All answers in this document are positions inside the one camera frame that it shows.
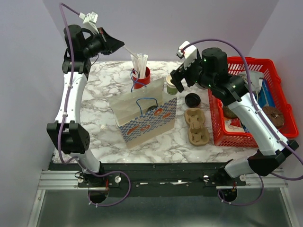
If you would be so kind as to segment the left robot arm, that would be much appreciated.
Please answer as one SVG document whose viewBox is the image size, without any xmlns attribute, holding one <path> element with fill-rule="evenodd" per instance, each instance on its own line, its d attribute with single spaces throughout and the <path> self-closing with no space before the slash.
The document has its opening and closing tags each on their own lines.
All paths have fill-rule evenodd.
<svg viewBox="0 0 303 227">
<path fill-rule="evenodd" d="M 91 69 L 90 59 L 99 54 L 110 55 L 124 42 L 111 37 L 102 27 L 94 33 L 79 25 L 69 25 L 63 32 L 67 48 L 62 63 L 62 100 L 55 121 L 47 124 L 46 131 L 61 162 L 75 160 L 89 174 L 89 182 L 99 187 L 105 181 L 104 169 L 89 149 L 89 132 L 80 124 L 82 96 Z"/>
</svg>

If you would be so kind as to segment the single white straw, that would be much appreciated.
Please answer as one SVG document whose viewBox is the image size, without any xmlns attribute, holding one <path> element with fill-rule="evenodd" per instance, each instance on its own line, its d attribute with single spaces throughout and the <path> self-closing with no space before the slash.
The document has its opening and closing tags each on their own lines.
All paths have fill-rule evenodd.
<svg viewBox="0 0 303 227">
<path fill-rule="evenodd" d="M 128 52 L 130 53 L 134 58 L 138 59 L 138 54 L 132 52 L 130 49 L 128 49 L 125 45 L 123 46 L 123 48 Z"/>
</svg>

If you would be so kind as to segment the checkered paper takeout bag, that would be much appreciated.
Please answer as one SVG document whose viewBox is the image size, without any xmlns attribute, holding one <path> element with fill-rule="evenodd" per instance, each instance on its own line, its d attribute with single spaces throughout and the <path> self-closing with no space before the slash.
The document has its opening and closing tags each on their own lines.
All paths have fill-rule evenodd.
<svg viewBox="0 0 303 227">
<path fill-rule="evenodd" d="M 136 147 L 174 128 L 177 97 L 163 90 L 164 79 L 109 98 L 109 105 L 127 148 Z M 150 106 L 156 110 L 146 112 Z"/>
</svg>

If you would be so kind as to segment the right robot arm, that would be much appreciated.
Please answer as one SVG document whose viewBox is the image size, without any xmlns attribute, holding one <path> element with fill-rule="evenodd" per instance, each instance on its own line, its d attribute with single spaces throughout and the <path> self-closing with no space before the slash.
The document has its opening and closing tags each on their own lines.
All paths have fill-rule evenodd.
<svg viewBox="0 0 303 227">
<path fill-rule="evenodd" d="M 229 74 L 227 54 L 220 48 L 207 48 L 199 53 L 194 45 L 187 44 L 179 48 L 177 56 L 184 60 L 171 72 L 171 82 L 178 91 L 184 90 L 182 80 L 188 87 L 198 84 L 211 90 L 244 123 L 258 145 L 254 155 L 231 160 L 218 171 L 221 184 L 229 185 L 240 175 L 256 173 L 267 176 L 298 149 L 298 143 L 281 134 L 257 105 L 247 82 L 240 76 Z"/>
</svg>

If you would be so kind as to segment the black plastic cup lid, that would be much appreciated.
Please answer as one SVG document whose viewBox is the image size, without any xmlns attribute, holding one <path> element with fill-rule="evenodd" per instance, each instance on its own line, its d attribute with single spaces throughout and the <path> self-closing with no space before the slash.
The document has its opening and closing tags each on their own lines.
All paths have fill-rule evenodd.
<svg viewBox="0 0 303 227">
<path fill-rule="evenodd" d="M 153 106 L 150 106 L 146 112 L 150 112 L 150 111 L 153 111 L 153 110 L 156 110 L 158 108 L 158 106 L 156 105 L 153 105 Z"/>
</svg>

